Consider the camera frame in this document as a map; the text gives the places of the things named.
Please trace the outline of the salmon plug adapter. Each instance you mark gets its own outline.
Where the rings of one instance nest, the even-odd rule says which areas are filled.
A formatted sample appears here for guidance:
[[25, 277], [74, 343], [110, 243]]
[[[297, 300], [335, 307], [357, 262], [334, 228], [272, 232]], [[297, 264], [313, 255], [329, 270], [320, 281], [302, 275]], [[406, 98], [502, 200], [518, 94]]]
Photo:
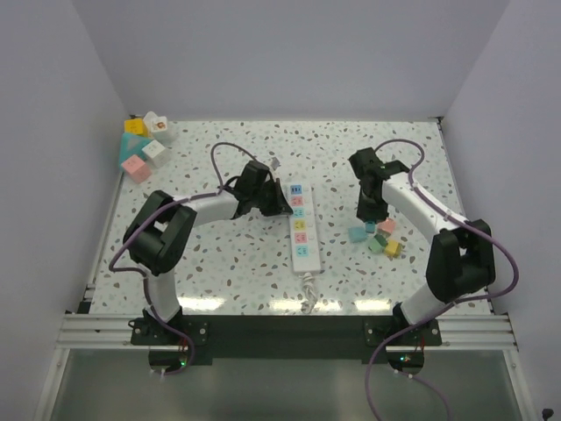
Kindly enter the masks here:
[[396, 222], [391, 218], [387, 218], [377, 224], [377, 233], [387, 238], [394, 233], [395, 227]]

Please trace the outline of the green plug adapter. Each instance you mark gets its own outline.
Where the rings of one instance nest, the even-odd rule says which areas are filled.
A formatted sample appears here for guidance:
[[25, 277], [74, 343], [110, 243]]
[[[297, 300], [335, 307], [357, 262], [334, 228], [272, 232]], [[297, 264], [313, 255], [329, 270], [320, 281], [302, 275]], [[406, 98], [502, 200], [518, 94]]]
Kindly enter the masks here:
[[368, 242], [368, 249], [375, 254], [384, 253], [387, 246], [387, 238], [382, 234], [374, 234]]

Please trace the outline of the yellow plug adapter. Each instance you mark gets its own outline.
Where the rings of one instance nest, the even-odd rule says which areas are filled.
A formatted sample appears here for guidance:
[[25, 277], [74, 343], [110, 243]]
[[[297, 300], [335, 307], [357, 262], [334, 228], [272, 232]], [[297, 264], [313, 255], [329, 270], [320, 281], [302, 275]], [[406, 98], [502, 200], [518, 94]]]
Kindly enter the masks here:
[[392, 259], [401, 256], [402, 244], [394, 239], [388, 239], [384, 248], [384, 254]]

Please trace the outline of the white power strip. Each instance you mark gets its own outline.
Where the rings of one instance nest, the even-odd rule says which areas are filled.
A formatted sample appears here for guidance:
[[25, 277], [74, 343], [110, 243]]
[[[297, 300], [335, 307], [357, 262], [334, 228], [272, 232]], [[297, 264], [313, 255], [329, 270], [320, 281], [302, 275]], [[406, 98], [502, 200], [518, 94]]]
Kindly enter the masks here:
[[298, 275], [322, 270], [313, 191], [305, 182], [284, 185], [293, 213], [288, 217], [293, 270]]

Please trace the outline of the white cube plug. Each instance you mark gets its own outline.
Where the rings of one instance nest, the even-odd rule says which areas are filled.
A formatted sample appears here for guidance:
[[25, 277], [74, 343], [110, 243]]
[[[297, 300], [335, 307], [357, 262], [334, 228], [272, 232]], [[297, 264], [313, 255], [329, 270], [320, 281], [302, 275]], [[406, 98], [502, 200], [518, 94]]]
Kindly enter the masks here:
[[156, 139], [144, 146], [142, 152], [147, 160], [156, 168], [161, 168], [171, 159], [171, 151]]

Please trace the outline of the pink cube plug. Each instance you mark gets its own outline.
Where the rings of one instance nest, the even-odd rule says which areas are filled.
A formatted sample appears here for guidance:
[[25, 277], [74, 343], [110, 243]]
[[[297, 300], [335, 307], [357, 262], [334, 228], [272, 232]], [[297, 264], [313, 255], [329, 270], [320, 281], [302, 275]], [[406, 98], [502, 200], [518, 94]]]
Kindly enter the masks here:
[[146, 181], [152, 175], [148, 164], [136, 154], [123, 161], [121, 168], [137, 184]]

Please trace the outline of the teal triangular socket block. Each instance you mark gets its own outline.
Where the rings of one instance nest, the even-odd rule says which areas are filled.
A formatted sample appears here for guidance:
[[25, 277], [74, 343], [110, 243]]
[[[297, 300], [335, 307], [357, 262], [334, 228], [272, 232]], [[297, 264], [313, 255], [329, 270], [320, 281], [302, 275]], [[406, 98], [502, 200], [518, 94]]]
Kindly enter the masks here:
[[139, 136], [130, 132], [124, 132], [121, 136], [121, 143], [119, 147], [118, 165], [121, 168], [122, 164], [137, 155], [142, 161], [146, 161], [146, 156], [143, 148], [150, 143], [147, 137]]

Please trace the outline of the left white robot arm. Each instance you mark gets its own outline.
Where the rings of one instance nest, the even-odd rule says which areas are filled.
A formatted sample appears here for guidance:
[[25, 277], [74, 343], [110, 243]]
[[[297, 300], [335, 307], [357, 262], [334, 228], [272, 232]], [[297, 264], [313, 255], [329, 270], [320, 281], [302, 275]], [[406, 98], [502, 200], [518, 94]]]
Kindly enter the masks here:
[[150, 332], [160, 343], [172, 344], [181, 336], [174, 268], [191, 231], [241, 218], [253, 209], [265, 217], [293, 214], [280, 180], [258, 161], [247, 162], [240, 175], [221, 183], [217, 191], [175, 198], [156, 190], [146, 199], [124, 234], [123, 248], [143, 277], [147, 312], [154, 318]]

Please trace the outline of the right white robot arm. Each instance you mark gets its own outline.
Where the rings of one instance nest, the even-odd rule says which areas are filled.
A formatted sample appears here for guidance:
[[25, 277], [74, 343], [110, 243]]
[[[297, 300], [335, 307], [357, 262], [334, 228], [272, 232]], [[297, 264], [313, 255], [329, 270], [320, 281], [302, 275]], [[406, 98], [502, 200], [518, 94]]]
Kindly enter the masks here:
[[357, 218], [381, 223], [393, 206], [430, 243], [424, 285], [393, 308], [391, 335], [408, 345], [421, 335], [422, 320], [495, 281], [491, 230], [481, 219], [458, 225], [462, 217], [456, 212], [431, 208], [444, 207], [424, 188], [412, 188], [412, 170], [400, 161], [381, 161], [371, 147], [351, 155], [349, 162], [360, 186]]

